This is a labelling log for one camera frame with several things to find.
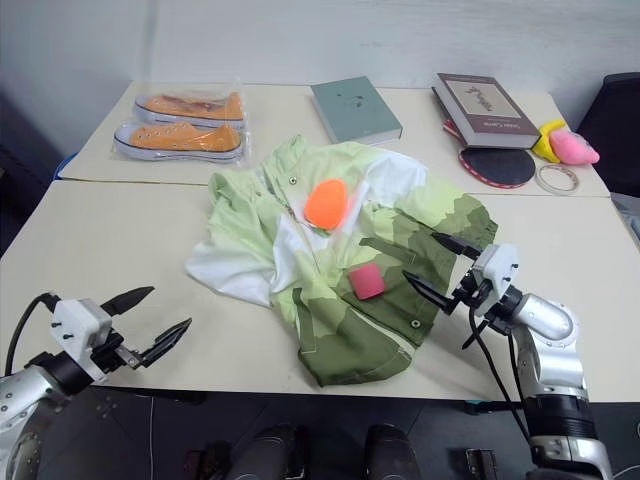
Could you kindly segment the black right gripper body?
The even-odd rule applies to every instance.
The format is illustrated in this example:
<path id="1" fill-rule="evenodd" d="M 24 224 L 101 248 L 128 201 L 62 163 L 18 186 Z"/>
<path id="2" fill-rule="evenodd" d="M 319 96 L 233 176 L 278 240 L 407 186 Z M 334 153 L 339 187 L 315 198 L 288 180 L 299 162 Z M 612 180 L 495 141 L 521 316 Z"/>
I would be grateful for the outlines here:
<path id="1" fill-rule="evenodd" d="M 473 309 L 476 314 L 486 314 L 494 305 L 493 284 L 484 277 L 476 277 L 473 270 L 469 270 L 462 277 L 460 283 L 452 292 L 453 303 L 449 313 L 459 304 Z"/>

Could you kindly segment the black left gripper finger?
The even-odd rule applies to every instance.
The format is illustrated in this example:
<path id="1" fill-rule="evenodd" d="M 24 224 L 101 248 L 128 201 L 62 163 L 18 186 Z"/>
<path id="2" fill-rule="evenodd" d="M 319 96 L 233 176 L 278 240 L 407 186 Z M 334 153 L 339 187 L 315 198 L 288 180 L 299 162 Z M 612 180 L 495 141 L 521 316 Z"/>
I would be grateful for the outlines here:
<path id="1" fill-rule="evenodd" d="M 188 318 L 161 333 L 154 340 L 153 345 L 140 354 L 141 365 L 147 368 L 169 352 L 186 333 L 191 323 L 192 319 Z"/>
<path id="2" fill-rule="evenodd" d="M 110 316 L 122 315 L 137 306 L 153 291 L 153 286 L 138 287 L 107 300 L 101 308 Z"/>

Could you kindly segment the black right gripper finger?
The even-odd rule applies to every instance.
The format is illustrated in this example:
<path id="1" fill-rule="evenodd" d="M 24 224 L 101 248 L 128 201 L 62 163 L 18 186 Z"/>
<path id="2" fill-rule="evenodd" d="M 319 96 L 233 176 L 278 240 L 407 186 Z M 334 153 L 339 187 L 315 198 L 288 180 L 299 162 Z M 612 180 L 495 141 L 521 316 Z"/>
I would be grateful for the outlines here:
<path id="1" fill-rule="evenodd" d="M 444 314 L 450 315 L 458 305 L 453 297 L 439 293 L 429 282 L 409 271 L 403 271 L 405 279 L 411 287 L 425 300 L 436 306 Z"/>
<path id="2" fill-rule="evenodd" d="M 432 237 L 440 245 L 458 256 L 462 255 L 471 260 L 477 260 L 481 255 L 481 250 L 477 246 L 472 245 L 471 243 L 459 239 L 455 236 L 441 232 L 435 232 L 432 234 Z"/>

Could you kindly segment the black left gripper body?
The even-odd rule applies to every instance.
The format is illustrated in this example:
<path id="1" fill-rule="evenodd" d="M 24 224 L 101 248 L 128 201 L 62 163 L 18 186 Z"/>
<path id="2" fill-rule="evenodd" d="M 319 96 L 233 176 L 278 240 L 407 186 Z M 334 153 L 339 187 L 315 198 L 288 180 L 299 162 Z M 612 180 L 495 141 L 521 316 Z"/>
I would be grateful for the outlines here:
<path id="1" fill-rule="evenodd" d="M 91 360 L 104 374 L 124 366 L 133 370 L 143 366 L 142 356 L 126 347 L 124 337 L 117 332 L 110 332 L 105 343 L 92 350 Z"/>

